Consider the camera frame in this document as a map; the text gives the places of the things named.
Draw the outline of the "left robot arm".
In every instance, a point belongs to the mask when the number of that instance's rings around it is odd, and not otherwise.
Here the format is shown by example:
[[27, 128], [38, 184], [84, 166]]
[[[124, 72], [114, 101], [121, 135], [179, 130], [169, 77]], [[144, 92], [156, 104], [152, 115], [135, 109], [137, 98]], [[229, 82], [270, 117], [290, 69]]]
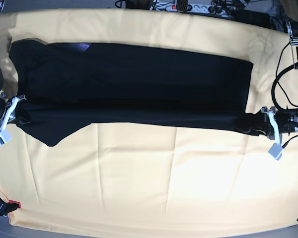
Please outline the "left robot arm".
[[264, 134], [271, 140], [279, 140], [283, 133], [293, 133], [298, 131], [298, 104], [292, 104], [293, 109], [282, 108], [276, 99], [276, 86], [283, 75], [291, 70], [298, 70], [298, 22], [288, 18], [286, 20], [286, 27], [290, 37], [288, 46], [292, 51], [293, 64], [283, 69], [281, 72], [276, 72], [276, 77], [271, 88], [271, 97], [274, 106], [270, 109], [263, 107], [261, 112], [265, 115], [265, 123], [270, 124], [268, 131]]

